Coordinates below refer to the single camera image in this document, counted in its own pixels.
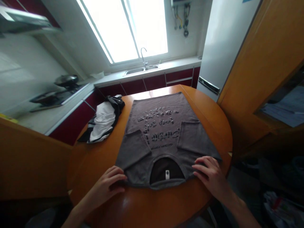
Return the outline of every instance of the t-shirt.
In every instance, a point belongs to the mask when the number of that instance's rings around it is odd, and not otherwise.
[[[194,177],[201,156],[221,160],[182,92],[134,100],[116,160],[126,183],[154,190]]]

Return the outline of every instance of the faucet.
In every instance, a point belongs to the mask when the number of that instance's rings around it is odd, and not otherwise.
[[[143,59],[143,49],[145,49],[144,47],[142,47],[141,49],[140,49],[140,53],[142,54],[142,63],[143,63],[143,66],[144,66],[144,68],[146,69],[146,66],[148,65],[148,62],[145,62],[145,60]]]

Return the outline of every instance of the hand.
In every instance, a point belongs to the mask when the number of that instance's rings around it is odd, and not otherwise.
[[[114,189],[109,189],[109,187],[115,182],[125,179],[127,177],[124,175],[124,171],[117,166],[112,166],[99,178],[76,207],[83,213],[90,213],[114,195],[124,192],[123,187]]]
[[[207,167],[199,165],[198,163],[204,163]],[[217,160],[209,156],[200,157],[196,159],[195,165],[192,167],[205,174],[203,175],[196,171],[193,173],[204,183],[215,198],[223,204],[226,204],[229,196],[233,194],[233,191],[223,175]]]

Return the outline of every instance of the range hood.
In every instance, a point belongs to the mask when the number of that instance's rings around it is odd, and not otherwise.
[[[0,6],[0,33],[25,33],[50,28],[53,26],[44,16]]]

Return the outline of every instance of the kitchen sink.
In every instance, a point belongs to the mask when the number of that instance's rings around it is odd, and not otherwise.
[[[150,70],[156,70],[159,69],[159,66],[147,66],[146,68],[137,68],[137,69],[132,69],[132,70],[128,70],[126,71],[126,73],[124,74],[124,76],[129,75],[129,74],[134,74],[134,73],[139,73],[139,72],[143,72],[143,71],[150,71]]]
[[[142,72],[142,71],[144,71],[143,67],[142,68],[138,68],[138,69],[129,70],[129,71],[126,72],[125,75],[133,74],[133,73],[138,73],[138,72]]]
[[[145,71],[154,70],[154,69],[158,69],[158,66],[148,66],[146,67]]]

